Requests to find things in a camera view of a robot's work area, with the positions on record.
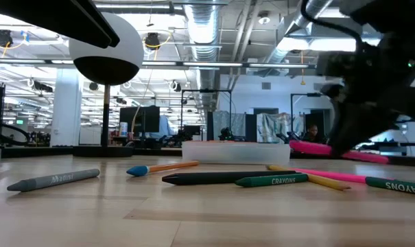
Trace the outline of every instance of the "yellow crayon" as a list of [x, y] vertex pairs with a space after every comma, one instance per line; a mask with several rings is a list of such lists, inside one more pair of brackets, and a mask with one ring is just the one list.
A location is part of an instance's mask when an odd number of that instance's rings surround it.
[[[273, 170], [273, 171], [291, 171], [294, 170], [294, 168], [286, 168], [286, 167], [281, 167], [278, 165], [267, 165], [267, 168], [269, 170]], [[345, 189], [350, 189], [351, 187], [343, 182], [340, 182], [338, 180], [334, 180], [334, 179], [330, 179], [330, 178], [324, 178], [322, 176], [316, 176], [316, 175], [311, 175], [311, 174], [307, 174], [308, 175], [308, 181], [309, 182], [313, 182], [319, 185], [323, 185], [326, 187], [330, 187], [332, 189], [338, 189], [338, 190], [345, 190]]]

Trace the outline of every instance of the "green crayon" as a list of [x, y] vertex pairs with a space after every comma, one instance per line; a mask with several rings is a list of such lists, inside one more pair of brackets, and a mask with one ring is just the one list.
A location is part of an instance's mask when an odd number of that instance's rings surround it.
[[306, 181], [308, 181], [308, 175], [292, 174], [242, 178], [236, 180], [235, 184], [242, 187], [258, 187], [268, 185], [283, 185], [287, 183], [299, 183]]
[[366, 184], [373, 187], [415, 194], [415, 183], [384, 178], [366, 177]]

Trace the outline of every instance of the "white column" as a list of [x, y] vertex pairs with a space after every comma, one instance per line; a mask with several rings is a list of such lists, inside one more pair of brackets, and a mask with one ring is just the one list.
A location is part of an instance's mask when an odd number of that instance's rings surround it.
[[58, 69], [50, 146], [79, 144], [82, 87], [76, 69]]

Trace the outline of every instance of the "pink object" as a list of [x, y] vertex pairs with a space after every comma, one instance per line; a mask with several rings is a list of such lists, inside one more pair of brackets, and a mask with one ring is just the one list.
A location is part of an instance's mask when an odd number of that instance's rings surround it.
[[[324, 156], [331, 155], [331, 147], [325, 144], [310, 143], [307, 141], [289, 141], [289, 146], [298, 152], [305, 154], [319, 154]], [[379, 164], [388, 164], [388, 157], [378, 154], [365, 154], [358, 151], [349, 151], [342, 155], [343, 158], [349, 158], [356, 161], [366, 161]]]
[[300, 169], [300, 168], [291, 168], [291, 169], [293, 169], [296, 172], [308, 173], [308, 174], [322, 176], [325, 178], [332, 178], [332, 179], [340, 180], [340, 181], [366, 183], [366, 176], [343, 174], [343, 173], [337, 173], [337, 172], [322, 172], [322, 171]]

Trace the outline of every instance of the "white ball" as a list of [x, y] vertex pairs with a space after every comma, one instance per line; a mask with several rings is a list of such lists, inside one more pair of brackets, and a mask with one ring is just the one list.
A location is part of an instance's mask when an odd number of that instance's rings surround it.
[[125, 19], [111, 13], [103, 12], [102, 15], [120, 38], [119, 44], [102, 49], [70, 38], [70, 56], [78, 71], [91, 81], [109, 85], [123, 84], [131, 80], [141, 68], [142, 40]]

